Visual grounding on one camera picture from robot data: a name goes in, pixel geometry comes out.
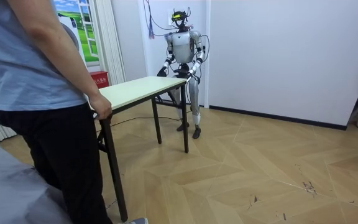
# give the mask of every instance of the herringbone parquet floor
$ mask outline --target herringbone parquet floor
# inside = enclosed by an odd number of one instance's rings
[[[159,106],[158,112],[176,118],[173,108]],[[152,116],[149,102],[113,123],[138,116]],[[203,132],[185,154],[179,122],[162,118],[160,125],[162,145],[153,119],[112,128],[130,218],[147,217],[151,224],[358,223],[355,126],[336,131],[202,109]],[[21,137],[1,146],[31,164]],[[103,194],[119,223],[108,160],[101,155]]]

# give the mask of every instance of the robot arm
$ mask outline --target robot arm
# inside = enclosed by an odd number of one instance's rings
[[[205,60],[205,49],[204,49],[203,42],[201,40],[200,32],[190,31],[190,37],[194,40],[198,52],[196,62],[194,63],[193,67],[189,70],[190,75],[193,76]]]
[[[165,59],[164,64],[162,65],[162,68],[158,72],[158,77],[166,77],[167,76],[167,69],[171,65],[172,61],[174,61],[175,56],[173,55],[173,45],[172,45],[172,34],[167,34],[165,36],[165,40],[168,44],[168,55],[167,59]]]

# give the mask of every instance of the red fire extinguisher box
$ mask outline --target red fire extinguisher box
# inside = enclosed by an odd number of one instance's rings
[[[104,88],[109,86],[109,80],[107,76],[107,72],[100,71],[100,72],[91,72],[93,81],[96,83],[98,88]]]

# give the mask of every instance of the table leg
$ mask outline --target table leg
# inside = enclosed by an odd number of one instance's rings
[[[183,138],[185,140],[185,153],[189,153],[189,138],[187,135],[187,112],[186,112],[186,84],[180,87],[181,115],[183,124]]]
[[[110,172],[112,176],[112,181],[114,183],[114,190],[116,191],[117,204],[119,208],[119,213],[121,220],[126,222],[128,220],[128,212],[125,205],[124,191],[122,189],[121,175],[119,173],[118,162],[116,150],[114,148],[114,142],[112,140],[112,133],[109,119],[104,119],[100,121],[101,132],[104,136],[104,145],[106,146],[106,152],[109,159]]]
[[[155,131],[157,132],[157,140],[158,143],[161,144],[162,140],[161,140],[160,121],[158,120],[158,111],[157,111],[157,104],[155,103],[155,98],[152,98],[152,105],[153,105]]]

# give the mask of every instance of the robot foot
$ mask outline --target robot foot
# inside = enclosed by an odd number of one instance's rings
[[[193,139],[198,139],[201,134],[201,128],[196,128],[196,131],[194,131]]]
[[[181,124],[178,128],[177,131],[183,131],[183,124]]]

